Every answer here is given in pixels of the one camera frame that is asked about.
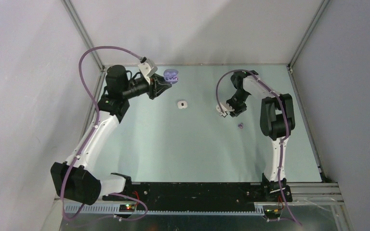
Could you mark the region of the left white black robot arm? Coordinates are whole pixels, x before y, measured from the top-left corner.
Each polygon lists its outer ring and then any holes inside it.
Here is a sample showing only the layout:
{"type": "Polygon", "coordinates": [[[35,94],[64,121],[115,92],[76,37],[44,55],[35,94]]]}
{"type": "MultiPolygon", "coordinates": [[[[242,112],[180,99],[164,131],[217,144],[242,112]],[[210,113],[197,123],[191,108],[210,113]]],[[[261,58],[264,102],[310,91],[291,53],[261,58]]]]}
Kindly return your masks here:
{"type": "Polygon", "coordinates": [[[122,65],[113,65],[106,71],[105,82],[91,126],[73,153],[64,162],[55,162],[50,171],[59,197],[85,205],[92,205],[99,197],[113,193],[124,201],[132,197],[129,176],[110,173],[103,178],[96,177],[93,174],[95,163],[128,111],[129,99],[146,94],[153,100],[171,88],[173,80],[151,73],[147,67],[140,66],[133,74],[122,65]]]}

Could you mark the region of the purple charging case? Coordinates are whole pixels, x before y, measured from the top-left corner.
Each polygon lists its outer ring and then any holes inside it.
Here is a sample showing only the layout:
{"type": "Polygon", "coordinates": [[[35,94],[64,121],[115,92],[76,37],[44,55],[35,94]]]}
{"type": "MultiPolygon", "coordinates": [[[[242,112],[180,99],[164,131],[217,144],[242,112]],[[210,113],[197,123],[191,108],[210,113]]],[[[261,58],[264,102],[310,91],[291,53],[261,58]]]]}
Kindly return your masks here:
{"type": "Polygon", "coordinates": [[[179,81],[178,74],[179,71],[176,69],[166,69],[163,72],[163,77],[166,82],[170,84],[176,84],[179,81]]]}

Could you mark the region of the white earbud charging case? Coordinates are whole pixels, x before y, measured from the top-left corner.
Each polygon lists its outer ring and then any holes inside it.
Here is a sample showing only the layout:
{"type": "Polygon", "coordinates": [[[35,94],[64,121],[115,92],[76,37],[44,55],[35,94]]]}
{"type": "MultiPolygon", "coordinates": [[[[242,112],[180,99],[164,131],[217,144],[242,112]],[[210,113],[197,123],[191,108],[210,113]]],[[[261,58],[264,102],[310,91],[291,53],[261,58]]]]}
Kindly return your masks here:
{"type": "Polygon", "coordinates": [[[185,101],[185,100],[178,101],[178,102],[177,102],[177,107],[178,107],[179,109],[186,109],[186,108],[188,107],[188,103],[187,103],[187,101],[185,101]]]}

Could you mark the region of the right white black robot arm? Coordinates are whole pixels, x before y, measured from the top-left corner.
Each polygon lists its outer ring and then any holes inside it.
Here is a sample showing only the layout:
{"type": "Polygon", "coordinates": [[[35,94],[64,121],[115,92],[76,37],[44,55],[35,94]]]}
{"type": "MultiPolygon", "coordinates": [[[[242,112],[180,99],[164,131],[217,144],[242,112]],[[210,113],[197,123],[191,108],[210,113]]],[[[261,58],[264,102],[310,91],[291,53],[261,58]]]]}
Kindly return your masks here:
{"type": "Polygon", "coordinates": [[[218,111],[223,116],[237,117],[247,110],[248,97],[253,96],[260,101],[259,127],[262,134],[270,139],[273,150],[262,174],[261,195],[267,201],[274,201],[287,187],[284,168],[286,146],[295,128],[292,96],[272,89],[254,70],[235,71],[231,76],[231,82],[236,92],[217,107],[218,111]]]}

